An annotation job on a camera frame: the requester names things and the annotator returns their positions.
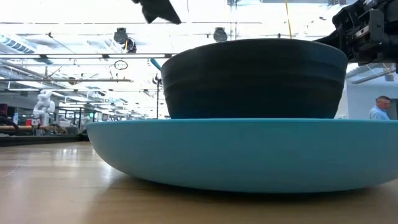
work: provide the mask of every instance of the blue plate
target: blue plate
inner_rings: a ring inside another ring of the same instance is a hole
[[[87,131],[115,169],[182,187],[308,193],[398,178],[397,121],[134,120],[91,123]]]

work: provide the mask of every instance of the dark blue bowl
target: dark blue bowl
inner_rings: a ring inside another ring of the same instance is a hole
[[[334,118],[347,64],[318,42],[237,40],[172,57],[162,81],[171,118]]]

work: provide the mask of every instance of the blue shirt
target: blue shirt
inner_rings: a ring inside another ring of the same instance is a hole
[[[369,112],[370,119],[378,119],[378,120],[390,120],[387,115],[387,112],[383,109],[380,109],[378,106],[374,106]]]

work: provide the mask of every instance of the bowl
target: bowl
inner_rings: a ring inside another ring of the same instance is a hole
[[[171,118],[334,118],[347,64],[318,42],[236,40],[170,58],[162,84]]]
[[[163,184],[312,193],[398,178],[398,121],[167,119],[86,128],[95,151],[110,166]]]

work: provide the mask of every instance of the ceiling light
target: ceiling light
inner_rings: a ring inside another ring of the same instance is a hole
[[[49,89],[50,91],[75,91],[74,89]]]
[[[81,96],[68,96],[68,98],[71,100],[76,100],[76,101],[80,101],[80,102],[90,101],[89,99],[81,97]]]
[[[62,94],[59,94],[59,93],[54,93],[54,92],[52,92],[52,94],[53,94],[54,96],[65,97],[65,95],[62,95]]]
[[[0,58],[40,58],[40,55],[31,55],[31,54],[0,54]]]
[[[64,103],[64,104],[60,103],[60,106],[70,107],[70,108],[84,108],[84,105],[76,105],[76,104],[70,104],[70,103]]]
[[[4,59],[96,59],[96,58],[170,58],[176,54],[0,54]]]
[[[101,109],[95,109],[95,111],[104,113],[104,114],[108,114],[110,111],[109,110],[101,110]]]
[[[107,91],[107,90],[101,90],[101,89],[75,89],[76,91]]]
[[[32,81],[17,81],[16,83],[19,83],[22,85],[27,85],[27,86],[34,87],[34,88],[48,88],[48,86],[45,86],[38,82],[32,82]]]
[[[60,106],[69,106],[69,107],[76,107],[76,106],[83,106],[86,103],[64,103],[60,102]]]
[[[109,109],[109,110],[114,108],[114,106],[111,106],[111,105],[99,105],[99,107],[104,108],[104,109]]]
[[[90,104],[92,104],[92,105],[109,105],[110,103],[108,102],[108,103],[90,103]]]
[[[101,54],[52,54],[48,55],[48,58],[75,58],[76,56],[79,58],[103,58]]]
[[[110,58],[170,58],[175,54],[110,54]]]
[[[116,110],[117,112],[119,112],[119,113],[122,113],[122,114],[129,114],[129,113],[131,113],[131,111],[129,111],[129,110]]]
[[[8,91],[39,91],[38,89],[34,88],[20,88],[20,89],[7,89]]]
[[[81,108],[62,108],[63,110],[68,110],[68,111],[78,111],[81,110]]]

